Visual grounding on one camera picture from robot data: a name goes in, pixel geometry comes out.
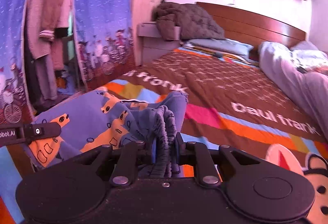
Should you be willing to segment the blue patterned children pants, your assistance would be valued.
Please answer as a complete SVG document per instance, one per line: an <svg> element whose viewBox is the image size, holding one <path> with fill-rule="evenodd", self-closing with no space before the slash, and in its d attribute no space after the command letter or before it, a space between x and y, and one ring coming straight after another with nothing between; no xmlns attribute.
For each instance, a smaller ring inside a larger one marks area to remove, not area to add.
<svg viewBox="0 0 328 224"><path fill-rule="evenodd" d="M132 141L155 146L155 162L142 170L149 177L173 177L180 168L173 148L188 104L184 92L170 92L159 103L121 100L94 90L41 113L36 124L56 122L61 134L36 140L23 149L43 169L101 145L119 149Z"/></svg>

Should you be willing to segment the blue bicycle print curtain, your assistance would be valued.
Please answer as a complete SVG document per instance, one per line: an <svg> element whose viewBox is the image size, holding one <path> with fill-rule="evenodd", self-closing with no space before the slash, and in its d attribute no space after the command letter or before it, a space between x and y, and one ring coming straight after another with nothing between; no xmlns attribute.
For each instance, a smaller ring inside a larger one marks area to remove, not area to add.
<svg viewBox="0 0 328 224"><path fill-rule="evenodd" d="M99 87L134 66L131 0L72 0L62 70L33 59L27 0L1 0L1 123L40 113Z"/></svg>

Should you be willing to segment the pink hanging garment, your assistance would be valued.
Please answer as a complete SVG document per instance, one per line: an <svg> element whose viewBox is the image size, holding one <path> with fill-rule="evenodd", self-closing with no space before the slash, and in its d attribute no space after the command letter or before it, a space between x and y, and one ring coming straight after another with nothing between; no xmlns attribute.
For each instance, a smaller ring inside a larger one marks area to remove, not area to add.
<svg viewBox="0 0 328 224"><path fill-rule="evenodd" d="M72 0L27 0L27 45L33 59L51 57L54 70L64 68L62 38L68 36Z"/></svg>

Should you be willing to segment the brown wooden headboard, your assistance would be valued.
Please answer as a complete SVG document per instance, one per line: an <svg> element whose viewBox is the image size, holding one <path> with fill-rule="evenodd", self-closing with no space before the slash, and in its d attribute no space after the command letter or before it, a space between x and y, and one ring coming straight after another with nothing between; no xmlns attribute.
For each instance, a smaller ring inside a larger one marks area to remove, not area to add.
<svg viewBox="0 0 328 224"><path fill-rule="evenodd" d="M292 47L306 39L306 33L282 21L254 12L219 4L197 2L225 31L225 37L257 48L262 42Z"/></svg>

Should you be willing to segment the colourful cartoon monkey bedspread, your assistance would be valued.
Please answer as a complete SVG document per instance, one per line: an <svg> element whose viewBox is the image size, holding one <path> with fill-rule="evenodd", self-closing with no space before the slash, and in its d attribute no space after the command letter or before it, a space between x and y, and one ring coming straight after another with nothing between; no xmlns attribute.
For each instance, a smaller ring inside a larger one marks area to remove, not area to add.
<svg viewBox="0 0 328 224"><path fill-rule="evenodd" d="M188 104L179 118L185 141L209 149L230 145L305 176L316 191L308 219L327 223L327 140L316 121L261 69L179 48L99 89L121 100L137 100L140 103L132 105L137 110L163 102L175 90L184 92ZM91 93L58 104L36 121L61 122L62 131L77 128L81 135L94 122L101 128L98 120L108 98L96 102ZM34 172L33 159L26 154L19 145L1 147L1 223L23 219L15 189L22 177Z"/></svg>

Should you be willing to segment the light blue pillow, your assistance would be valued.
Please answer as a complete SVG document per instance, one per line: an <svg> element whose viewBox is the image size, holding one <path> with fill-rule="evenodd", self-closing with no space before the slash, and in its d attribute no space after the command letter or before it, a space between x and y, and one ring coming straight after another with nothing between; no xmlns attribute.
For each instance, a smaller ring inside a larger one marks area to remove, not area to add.
<svg viewBox="0 0 328 224"><path fill-rule="evenodd" d="M247 57L249 52L254 48L250 44L231 39L191 39L187 43L192 46L201 46L214 50L222 50L223 52L229 52L232 54L243 55Z"/></svg>

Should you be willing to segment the dark quilted jacket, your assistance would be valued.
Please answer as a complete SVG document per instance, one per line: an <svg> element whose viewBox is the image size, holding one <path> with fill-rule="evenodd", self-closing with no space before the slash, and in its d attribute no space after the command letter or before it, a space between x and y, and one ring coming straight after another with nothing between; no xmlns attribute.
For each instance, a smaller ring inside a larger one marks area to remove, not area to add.
<svg viewBox="0 0 328 224"><path fill-rule="evenodd" d="M224 30L204 8L197 4L178 4L161 1L153 11L153 20L165 41L175 38L175 28L180 27L180 39L224 40Z"/></svg>

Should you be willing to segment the grey crumpled blanket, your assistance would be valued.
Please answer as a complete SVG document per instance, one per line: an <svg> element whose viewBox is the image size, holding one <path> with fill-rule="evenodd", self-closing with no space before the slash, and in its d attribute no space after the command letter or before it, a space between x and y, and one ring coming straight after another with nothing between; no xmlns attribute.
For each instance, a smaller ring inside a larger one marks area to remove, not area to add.
<svg viewBox="0 0 328 224"><path fill-rule="evenodd" d="M292 51L275 42L263 42L259 48L260 68L298 107L317 122L327 137L327 76L298 71Z"/></svg>

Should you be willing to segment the grey bedside cabinet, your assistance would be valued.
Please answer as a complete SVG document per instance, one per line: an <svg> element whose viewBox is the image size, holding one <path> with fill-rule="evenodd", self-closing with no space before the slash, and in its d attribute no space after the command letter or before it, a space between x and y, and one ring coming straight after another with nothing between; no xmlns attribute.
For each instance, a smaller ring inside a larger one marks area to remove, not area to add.
<svg viewBox="0 0 328 224"><path fill-rule="evenodd" d="M174 27L174 37L172 41L165 41L156 22L140 23L137 26L137 36L142 44L142 64L147 64L161 56L173 51L180 46L180 27Z"/></svg>

